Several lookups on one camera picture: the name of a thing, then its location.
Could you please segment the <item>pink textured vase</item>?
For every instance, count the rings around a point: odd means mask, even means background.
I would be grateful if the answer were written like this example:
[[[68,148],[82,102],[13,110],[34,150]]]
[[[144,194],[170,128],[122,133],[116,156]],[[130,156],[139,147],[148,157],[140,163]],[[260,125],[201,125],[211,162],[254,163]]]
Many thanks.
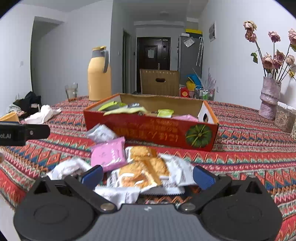
[[[276,109],[280,99],[281,83],[272,77],[264,77],[260,94],[259,115],[268,120],[275,120]]]

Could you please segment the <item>white snack wrapper left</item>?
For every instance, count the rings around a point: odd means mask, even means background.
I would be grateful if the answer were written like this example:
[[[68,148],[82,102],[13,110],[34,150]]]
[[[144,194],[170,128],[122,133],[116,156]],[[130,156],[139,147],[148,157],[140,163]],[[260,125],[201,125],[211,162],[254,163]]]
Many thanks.
[[[46,174],[51,180],[63,180],[66,176],[80,175],[92,167],[80,158],[71,158],[60,162],[50,172]]]

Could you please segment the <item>glass cup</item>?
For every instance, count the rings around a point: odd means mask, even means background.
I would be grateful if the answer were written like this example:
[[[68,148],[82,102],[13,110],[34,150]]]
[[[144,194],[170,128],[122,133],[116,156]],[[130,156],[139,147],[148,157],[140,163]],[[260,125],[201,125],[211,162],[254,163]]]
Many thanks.
[[[65,92],[66,92],[68,101],[74,101],[77,98],[78,84],[72,83],[72,84],[65,85]]]

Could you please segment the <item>pink snack packet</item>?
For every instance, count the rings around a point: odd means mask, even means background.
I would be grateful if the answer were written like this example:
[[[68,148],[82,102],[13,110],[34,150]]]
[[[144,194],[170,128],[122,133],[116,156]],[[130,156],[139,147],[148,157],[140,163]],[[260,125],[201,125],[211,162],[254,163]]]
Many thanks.
[[[125,156],[125,138],[120,137],[92,147],[91,166],[100,165],[109,172],[127,165]]]
[[[174,120],[180,120],[180,121],[193,121],[193,122],[199,122],[199,119],[188,114],[188,115],[176,115],[173,116],[172,119]]]

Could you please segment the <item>woven tissue box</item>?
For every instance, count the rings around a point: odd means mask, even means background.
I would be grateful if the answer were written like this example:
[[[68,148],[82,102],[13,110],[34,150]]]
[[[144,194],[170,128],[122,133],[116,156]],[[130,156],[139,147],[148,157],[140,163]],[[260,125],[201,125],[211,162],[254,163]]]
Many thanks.
[[[295,122],[295,108],[283,102],[277,103],[275,125],[282,131],[291,133]]]

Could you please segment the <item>wooden chair back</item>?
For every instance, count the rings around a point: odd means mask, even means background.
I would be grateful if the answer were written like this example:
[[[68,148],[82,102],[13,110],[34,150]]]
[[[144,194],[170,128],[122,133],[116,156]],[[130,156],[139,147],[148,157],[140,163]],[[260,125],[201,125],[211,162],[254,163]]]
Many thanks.
[[[180,73],[170,70],[140,69],[142,94],[178,96]]]

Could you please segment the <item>yellow thermos jug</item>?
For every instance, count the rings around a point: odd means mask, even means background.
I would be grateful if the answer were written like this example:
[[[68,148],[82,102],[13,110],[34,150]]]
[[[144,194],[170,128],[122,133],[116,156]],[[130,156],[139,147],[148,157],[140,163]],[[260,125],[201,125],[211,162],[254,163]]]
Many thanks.
[[[106,46],[92,49],[87,77],[90,101],[99,101],[111,96],[111,67]]]

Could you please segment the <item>wall electrical panel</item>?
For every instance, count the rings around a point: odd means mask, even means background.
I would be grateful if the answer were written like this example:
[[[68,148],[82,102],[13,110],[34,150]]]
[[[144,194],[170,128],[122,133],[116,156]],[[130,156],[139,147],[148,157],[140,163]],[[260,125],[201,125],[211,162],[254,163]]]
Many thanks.
[[[216,39],[216,22],[209,27],[209,40],[212,42]]]

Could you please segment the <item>orange cracker snack packet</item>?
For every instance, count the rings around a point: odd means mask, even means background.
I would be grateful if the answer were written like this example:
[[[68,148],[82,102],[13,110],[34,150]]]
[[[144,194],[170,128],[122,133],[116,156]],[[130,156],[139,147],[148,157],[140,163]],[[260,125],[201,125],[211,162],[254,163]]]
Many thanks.
[[[145,195],[179,195],[196,184],[193,165],[180,157],[144,146],[127,147],[125,155],[127,165],[108,175],[108,187],[135,187]]]

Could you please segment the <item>white crumpled snack packet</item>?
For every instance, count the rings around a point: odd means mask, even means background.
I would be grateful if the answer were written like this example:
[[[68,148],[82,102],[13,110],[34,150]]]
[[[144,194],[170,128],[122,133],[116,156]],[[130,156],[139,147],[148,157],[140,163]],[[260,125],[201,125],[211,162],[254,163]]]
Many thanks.
[[[97,124],[85,133],[86,137],[96,143],[105,143],[118,138],[118,136],[104,124]]]

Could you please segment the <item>orange cardboard tray box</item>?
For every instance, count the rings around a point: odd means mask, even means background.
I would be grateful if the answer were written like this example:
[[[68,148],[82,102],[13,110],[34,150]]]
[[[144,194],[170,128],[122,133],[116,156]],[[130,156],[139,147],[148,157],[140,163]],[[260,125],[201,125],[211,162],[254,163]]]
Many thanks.
[[[98,111],[107,102],[138,103],[145,111],[111,113]],[[211,151],[219,121],[204,100],[163,95],[118,93],[84,109],[86,128],[104,124],[127,140],[163,146]],[[174,120],[176,115],[192,115],[199,122]]]

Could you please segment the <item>patterned red tablecloth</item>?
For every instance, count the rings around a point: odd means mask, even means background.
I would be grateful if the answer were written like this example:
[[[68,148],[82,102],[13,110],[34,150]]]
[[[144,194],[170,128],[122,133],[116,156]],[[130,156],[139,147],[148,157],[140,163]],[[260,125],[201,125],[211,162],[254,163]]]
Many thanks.
[[[49,120],[48,139],[23,147],[1,147],[1,232],[7,240],[18,240],[13,226],[15,207],[40,175],[70,158],[89,162],[93,142],[85,137],[83,110],[91,104],[86,96],[55,104],[62,111]],[[255,109],[215,101],[209,104],[219,121],[212,151],[165,146],[158,146],[157,151],[235,180],[255,175],[282,213],[277,240],[295,240],[295,140]]]

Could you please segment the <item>dark entrance door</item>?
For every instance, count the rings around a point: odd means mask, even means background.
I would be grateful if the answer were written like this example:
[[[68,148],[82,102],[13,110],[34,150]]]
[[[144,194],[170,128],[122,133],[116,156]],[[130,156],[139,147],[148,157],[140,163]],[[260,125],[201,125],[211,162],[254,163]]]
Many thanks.
[[[171,39],[168,37],[137,38],[136,92],[141,93],[140,70],[170,70]]]

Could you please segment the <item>white crumpled cloth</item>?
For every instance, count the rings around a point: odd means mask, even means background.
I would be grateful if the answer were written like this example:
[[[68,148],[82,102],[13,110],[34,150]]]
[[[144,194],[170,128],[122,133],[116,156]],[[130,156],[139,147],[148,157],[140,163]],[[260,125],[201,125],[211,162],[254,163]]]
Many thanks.
[[[62,110],[53,109],[49,105],[43,105],[39,112],[32,114],[25,119],[25,123],[33,125],[41,125],[50,120],[53,116],[60,114]]]

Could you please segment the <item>grey refrigerator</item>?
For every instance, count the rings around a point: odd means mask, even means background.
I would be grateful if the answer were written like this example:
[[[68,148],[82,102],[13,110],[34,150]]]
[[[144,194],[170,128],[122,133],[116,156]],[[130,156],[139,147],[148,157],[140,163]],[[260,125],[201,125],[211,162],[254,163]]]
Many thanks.
[[[202,34],[188,33],[179,36],[178,72],[180,84],[186,85],[188,75],[202,76]]]

